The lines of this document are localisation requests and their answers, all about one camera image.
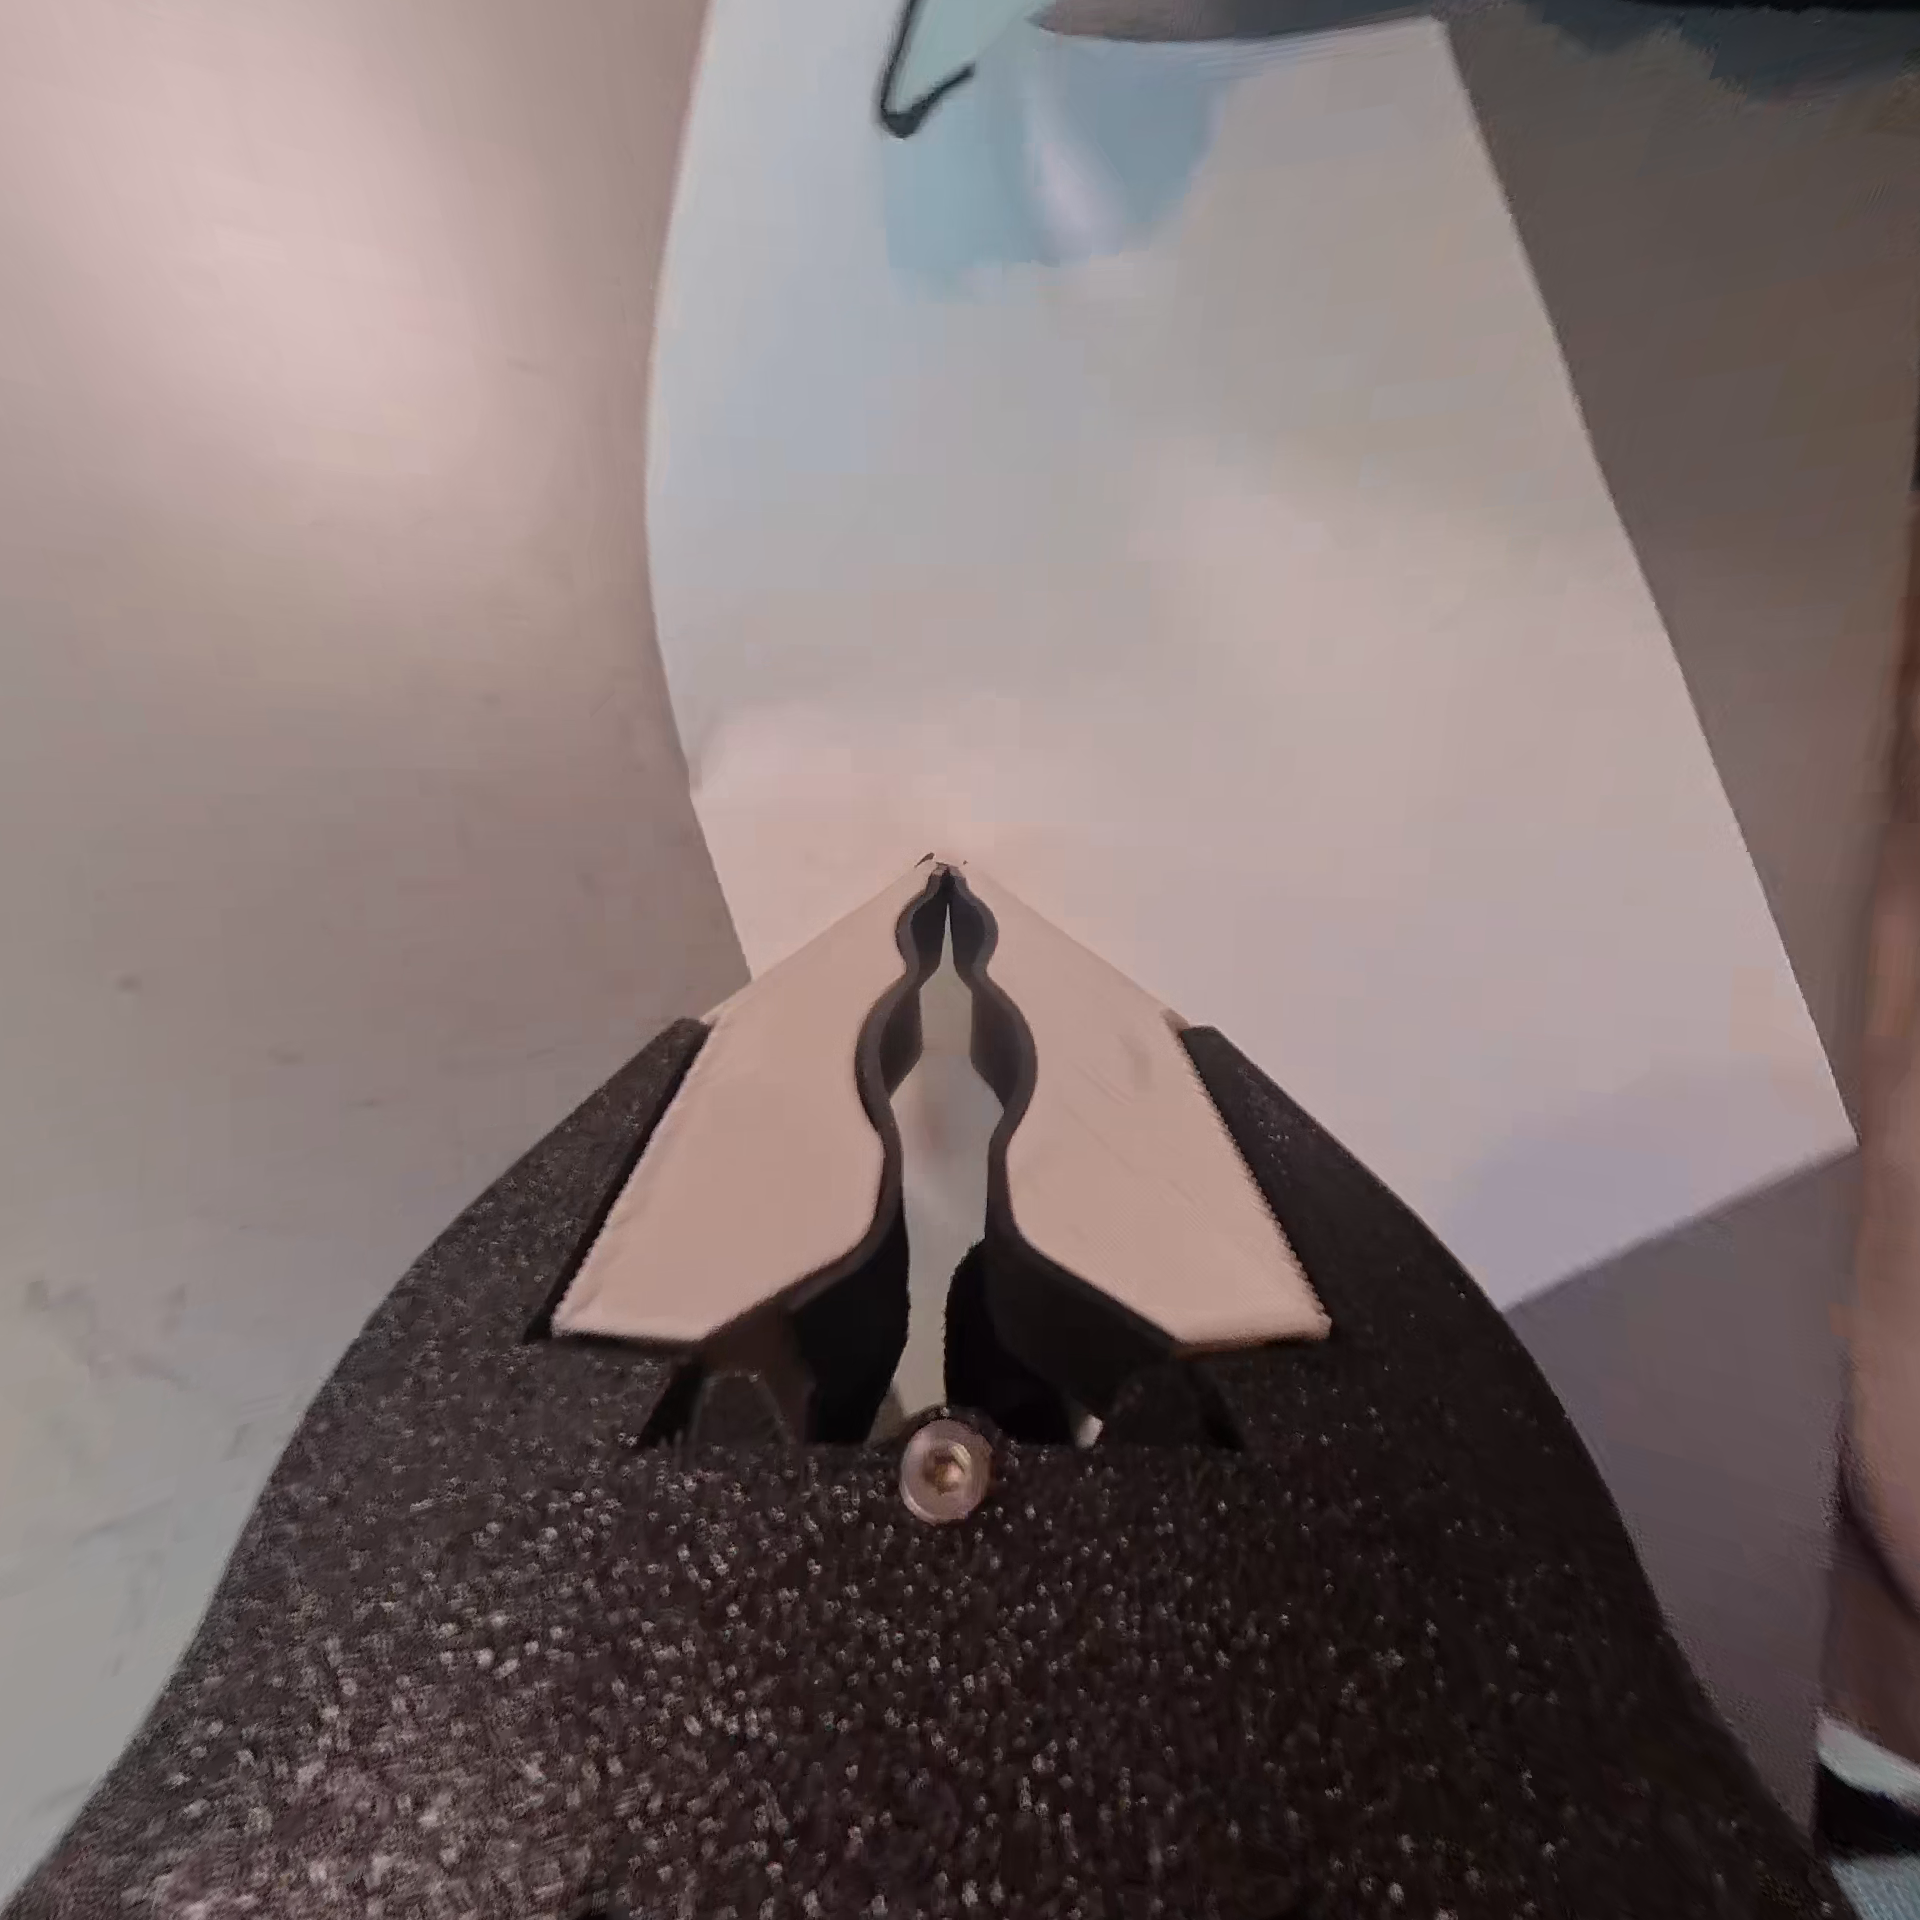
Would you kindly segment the white paper sheet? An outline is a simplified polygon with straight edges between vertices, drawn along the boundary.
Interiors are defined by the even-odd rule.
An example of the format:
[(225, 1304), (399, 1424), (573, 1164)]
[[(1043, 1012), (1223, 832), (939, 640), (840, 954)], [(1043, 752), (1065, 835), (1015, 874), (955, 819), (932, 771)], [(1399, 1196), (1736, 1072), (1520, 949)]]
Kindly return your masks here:
[(1215, 1023), (1496, 1304), (1856, 1144), (1450, 32), (709, 4), (647, 542), (755, 974), (923, 855)]

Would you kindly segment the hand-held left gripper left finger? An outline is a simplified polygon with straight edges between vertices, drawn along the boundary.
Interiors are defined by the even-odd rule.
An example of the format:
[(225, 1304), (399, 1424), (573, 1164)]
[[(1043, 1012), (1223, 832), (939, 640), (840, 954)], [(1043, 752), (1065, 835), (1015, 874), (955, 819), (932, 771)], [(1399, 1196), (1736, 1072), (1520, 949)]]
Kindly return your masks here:
[(755, 1384), (803, 1443), (872, 1435), (905, 1351), (893, 1092), (921, 1059), (949, 871), (921, 861), (700, 1023), (548, 1308), (555, 1341)]

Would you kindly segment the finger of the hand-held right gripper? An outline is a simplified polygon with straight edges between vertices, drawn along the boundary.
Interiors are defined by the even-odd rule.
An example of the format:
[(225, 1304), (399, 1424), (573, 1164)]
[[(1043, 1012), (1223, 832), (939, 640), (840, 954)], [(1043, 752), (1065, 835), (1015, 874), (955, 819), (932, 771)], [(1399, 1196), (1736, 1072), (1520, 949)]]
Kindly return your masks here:
[(1048, 12), (1049, 3), (901, 3), (874, 101), (880, 130), (909, 140), (1009, 32)]

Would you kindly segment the beige printed hoodie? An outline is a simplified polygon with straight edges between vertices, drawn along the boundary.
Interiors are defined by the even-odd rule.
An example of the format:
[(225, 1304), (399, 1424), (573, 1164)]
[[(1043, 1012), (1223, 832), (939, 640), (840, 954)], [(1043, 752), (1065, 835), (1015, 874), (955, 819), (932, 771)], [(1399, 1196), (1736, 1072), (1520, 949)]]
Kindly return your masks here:
[(1919, 1768), (1919, 828), (1889, 828), (1868, 941), (1861, 1219), (1823, 1654), (1816, 1830), (1915, 1864)]

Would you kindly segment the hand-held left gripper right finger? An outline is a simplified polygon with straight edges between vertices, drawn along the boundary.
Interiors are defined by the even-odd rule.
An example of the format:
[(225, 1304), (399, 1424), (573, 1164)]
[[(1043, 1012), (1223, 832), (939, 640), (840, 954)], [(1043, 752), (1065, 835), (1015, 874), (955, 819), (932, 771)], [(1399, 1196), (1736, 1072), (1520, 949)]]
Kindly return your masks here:
[(944, 898), (1000, 1101), (980, 1237), (946, 1291), (949, 1404), (1067, 1445), (1145, 1376), (1329, 1341), (1187, 1022), (985, 871), (949, 866)]

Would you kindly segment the grey desk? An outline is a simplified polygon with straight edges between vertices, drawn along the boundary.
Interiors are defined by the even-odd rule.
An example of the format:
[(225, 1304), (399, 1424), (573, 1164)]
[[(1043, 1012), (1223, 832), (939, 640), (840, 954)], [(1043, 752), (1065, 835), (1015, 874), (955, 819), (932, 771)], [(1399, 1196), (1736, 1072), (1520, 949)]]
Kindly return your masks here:
[[(647, 524), (709, 4), (5, 4), (5, 1892), (425, 1246), (751, 970)], [(1915, 15), (1432, 15), (1856, 1144), (1500, 1308), (1812, 1794)]]

